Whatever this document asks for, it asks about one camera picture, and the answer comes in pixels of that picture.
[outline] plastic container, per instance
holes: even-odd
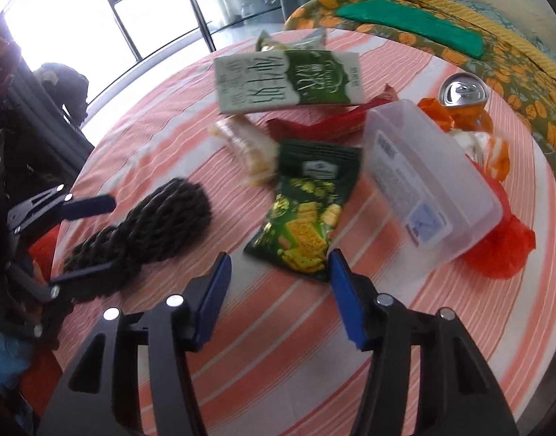
[[[468,250],[502,219],[498,198],[464,150],[410,100],[370,110],[364,168],[403,235],[386,272],[423,277]]]

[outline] green folded cloth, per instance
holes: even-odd
[[[474,59],[484,53],[482,38],[450,21],[440,20],[421,8],[388,0],[367,0],[337,9],[337,16],[362,23],[376,23],[409,31],[461,52]]]

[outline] round table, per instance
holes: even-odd
[[[280,33],[283,42],[307,31]],[[56,356],[66,366],[102,311],[145,310],[203,274],[220,251],[233,275],[212,341],[189,366],[204,422],[211,435],[347,435],[366,379],[370,353],[347,339],[329,286],[299,279],[243,254],[271,205],[269,186],[248,187],[237,161],[208,134],[218,115],[213,57],[252,52],[254,41],[225,48],[166,80],[131,109],[98,144],[73,194],[110,193],[118,206],[110,215],[64,223],[55,272],[73,246],[94,231],[120,222],[134,205],[173,177],[203,185],[213,208],[206,236],[181,256],[145,266],[120,293],[77,306],[66,319]],[[331,31],[328,48],[361,54],[367,97],[393,86],[418,102],[437,96],[440,84],[460,69],[426,52],[358,32]],[[511,143],[512,169],[504,183],[512,211],[535,230],[537,249],[526,268],[507,281],[483,278],[456,260],[427,277],[405,283],[383,271],[393,250],[385,219],[377,214],[380,194],[360,180],[344,207],[333,246],[355,272],[406,306],[434,313],[449,306],[459,314],[498,378],[518,418],[556,348],[556,183],[530,133],[506,102],[493,93],[487,110],[495,133]],[[283,116],[314,122],[323,110],[252,115],[256,121]],[[155,432],[140,353],[140,400],[145,432]],[[418,357],[405,430],[413,428]]]

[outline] black mesh object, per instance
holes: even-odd
[[[199,184],[174,178],[136,205],[118,226],[107,226],[73,248],[64,271],[116,262],[123,279],[95,296],[111,295],[140,272],[143,264],[176,256],[203,234],[211,207]]]
[[[176,256],[211,222],[209,199],[200,184],[174,178],[136,205],[119,226],[141,264]]]

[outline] striped tablecloth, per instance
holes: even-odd
[[[288,42],[305,31],[281,33]],[[459,69],[426,52],[358,32],[335,30],[328,48],[361,54],[367,96],[392,85],[401,98],[417,102],[436,96]],[[253,51],[253,41],[215,55]],[[213,57],[169,78],[143,98],[102,139],[72,192],[111,193],[118,206],[104,215],[61,227],[55,272],[63,257],[94,231],[120,222],[127,212],[172,177],[200,182],[213,207],[206,238],[174,260],[145,266],[127,289],[109,299],[76,307],[66,319],[56,355],[65,366],[101,312],[119,306],[145,310],[203,274],[219,251],[233,261],[233,276],[212,341],[189,357],[197,400],[211,435],[347,435],[369,365],[369,353],[347,340],[329,287],[296,279],[243,254],[244,245],[271,205],[269,187],[244,186],[244,173],[220,142],[208,135],[219,119]],[[456,310],[494,371],[518,418],[534,393],[556,347],[556,184],[541,151],[497,94],[488,111],[496,134],[511,142],[512,170],[505,182],[512,211],[536,233],[537,250],[526,268],[508,281],[482,278],[454,261],[416,281],[385,274],[396,247],[388,241],[380,194],[360,180],[344,208],[334,246],[351,267],[368,275],[379,291],[410,308],[434,313]],[[265,113],[313,122],[319,110]],[[155,432],[141,353],[140,400],[145,432]],[[413,428],[419,358],[412,382],[405,431]]]

